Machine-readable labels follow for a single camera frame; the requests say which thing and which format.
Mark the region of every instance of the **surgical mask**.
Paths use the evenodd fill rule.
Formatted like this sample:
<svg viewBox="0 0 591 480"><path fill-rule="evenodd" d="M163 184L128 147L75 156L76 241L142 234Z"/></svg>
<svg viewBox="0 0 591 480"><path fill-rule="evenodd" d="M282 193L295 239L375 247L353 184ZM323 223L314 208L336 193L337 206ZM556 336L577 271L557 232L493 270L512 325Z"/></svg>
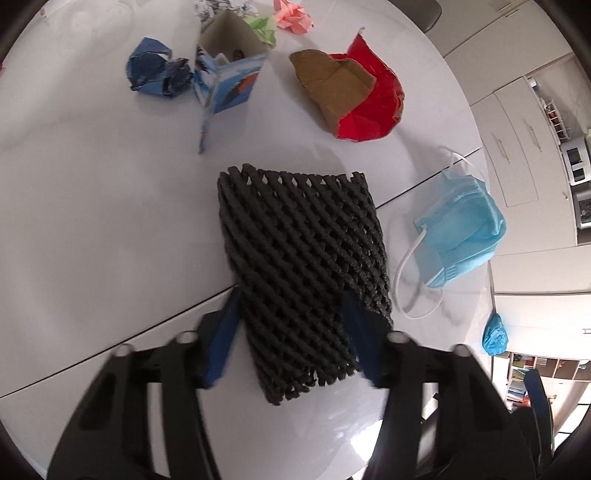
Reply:
<svg viewBox="0 0 591 480"><path fill-rule="evenodd" d="M402 271L420 243L427 251L422 259L417 258L421 278L428 288L442 289L449 281L490 260L506 232L505 219L486 191L484 182L472 175L461 176L451 171L455 158L472 165L461 155L452 153L450 168L443 172L445 194L414 221L419 236L394 275L394 305L409 319L425 318L443 300L442 291L437 305L418 317L409 316L400 305L398 286Z"/></svg>

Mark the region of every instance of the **white table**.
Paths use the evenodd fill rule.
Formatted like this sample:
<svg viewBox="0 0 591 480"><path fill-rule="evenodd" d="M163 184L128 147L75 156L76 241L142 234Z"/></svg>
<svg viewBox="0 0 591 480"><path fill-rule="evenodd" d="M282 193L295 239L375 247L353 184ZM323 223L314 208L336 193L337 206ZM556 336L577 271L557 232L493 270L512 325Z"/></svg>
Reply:
<svg viewBox="0 0 591 480"><path fill-rule="evenodd" d="M315 29L278 33L250 101L216 116L202 156L194 96L137 94L124 75L143 36L192 58L199 23L190 1L74 0L31 24L11 50L0 77L0 419L41 469L104 352L122 341L160 345L223 303L233 281L217 218L220 171L248 161L364 172L376 205L385 204L378 213L391 271L416 235L412 217L440 193L442 149L473 153L486 171L457 81L399 10L385 0L306 7ZM319 126L288 54L345 51L360 27L406 100L388 137L354 144ZM489 297L481 267L446 287L426 319L392 318L419 342L447 349L490 313ZM380 418L383 392L356 375L273 407L246 357L241 333L225 377L204 394L224 480L344 480L363 465L350 440Z"/></svg>

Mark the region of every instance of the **crumpled red paper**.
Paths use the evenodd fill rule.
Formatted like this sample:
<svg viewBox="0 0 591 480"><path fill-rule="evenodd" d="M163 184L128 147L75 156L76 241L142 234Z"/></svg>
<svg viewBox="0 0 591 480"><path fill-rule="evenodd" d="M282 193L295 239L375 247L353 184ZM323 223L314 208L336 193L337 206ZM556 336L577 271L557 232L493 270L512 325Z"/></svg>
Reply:
<svg viewBox="0 0 591 480"><path fill-rule="evenodd" d="M376 78L367 99L339 121L336 138L362 142L388 135L402 118L404 92L396 74L368 47L360 33L347 53L330 56L355 60Z"/></svg>

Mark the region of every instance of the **crumpled blue paper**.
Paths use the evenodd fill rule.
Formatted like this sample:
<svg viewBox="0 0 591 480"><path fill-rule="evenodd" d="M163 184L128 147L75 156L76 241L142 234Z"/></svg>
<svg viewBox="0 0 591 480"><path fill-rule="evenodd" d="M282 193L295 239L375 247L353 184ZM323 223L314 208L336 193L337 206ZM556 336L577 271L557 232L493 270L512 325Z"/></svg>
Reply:
<svg viewBox="0 0 591 480"><path fill-rule="evenodd" d="M130 55L125 71L134 92L176 97L193 80L188 59L171 60L173 51L145 37Z"/></svg>

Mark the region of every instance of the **mask ear loop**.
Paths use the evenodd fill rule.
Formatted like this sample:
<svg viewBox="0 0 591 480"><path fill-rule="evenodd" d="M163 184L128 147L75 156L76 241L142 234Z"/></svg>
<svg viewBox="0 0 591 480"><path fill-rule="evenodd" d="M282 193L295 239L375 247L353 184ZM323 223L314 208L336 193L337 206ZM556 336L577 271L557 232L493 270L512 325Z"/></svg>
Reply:
<svg viewBox="0 0 591 480"><path fill-rule="evenodd" d="M482 175L482 178L483 179L486 178L486 176L482 173L482 170L480 170L479 168L477 168L466 157L460 155L457 152L453 152L453 151L451 152L451 154L452 155L451 155L451 159L449 161L449 166L448 166L449 169L451 169L453 167L454 159L457 157L458 160L463 160L468 165L472 166L480 175ZM412 257L414 251L418 248L419 244L423 241L423 239L425 238L426 235L427 235L427 229L423 226L423 230L421 230L421 233L419 234L419 236L417 237L417 239L413 242L413 244L410 246L410 248L408 249L408 251L404 254L402 260L400 261L400 264L398 265L398 268L396 270L396 274L394 275L394 282L393 282L393 285L392 285L392 301L394 302L394 306L397 308L397 310L400 313L402 313L407 319L410 319L410 320L420 320L420 319L423 319L425 317L428 317L433 312L435 312L435 310L437 310L439 308L439 305L441 305L441 303L443 301L443 289L441 289L441 297L439 297L439 300L437 301L437 304L431 310L429 310L427 313L425 313L424 315L419 315L417 317L410 316L408 314L408 312L406 312L404 310L404 308L402 308L402 305L400 305L400 294L398 292L398 288L400 286L400 279L402 278L402 271L404 270L404 267L408 263L408 260L410 259L410 257Z"/></svg>
<svg viewBox="0 0 591 480"><path fill-rule="evenodd" d="M451 152L451 154L452 154L452 159L449 161L449 166L447 167L449 170L452 169L452 167L454 165L454 162L453 161L457 157L458 160L463 160L468 165L470 165L472 168L474 168L474 170L476 170L482 176L482 181L485 181L484 179L486 178L486 176L482 173L482 170L479 169L477 166L475 166L470 160L468 160L466 157L460 155L457 152Z"/></svg>
<svg viewBox="0 0 591 480"><path fill-rule="evenodd" d="M401 312L407 319L410 319L410 320L420 320L420 319L423 319L423 318L431 315L433 312L435 312L435 310L437 310L439 308L439 305L441 305L441 303L443 301L443 290L441 290L441 297L439 298L437 304L431 310L429 310L426 314L420 315L417 317L410 316L408 314L408 312L406 312L402 308L402 305L400 305L400 295L398 292L398 287L400 286L400 278L402 277L402 271L403 271L404 267L406 266L410 257L413 255L414 251L417 249L419 244L423 241L423 238L425 238L425 235L427 235L427 229L425 227L423 227L423 230L421 231L421 233L419 234L417 239L413 242L413 244L410 246L410 248L404 254L402 260L400 261L400 264L398 265L398 268L396 270L396 274L394 275L394 284L392 286L392 301L394 302L394 306L398 309L399 312Z"/></svg>

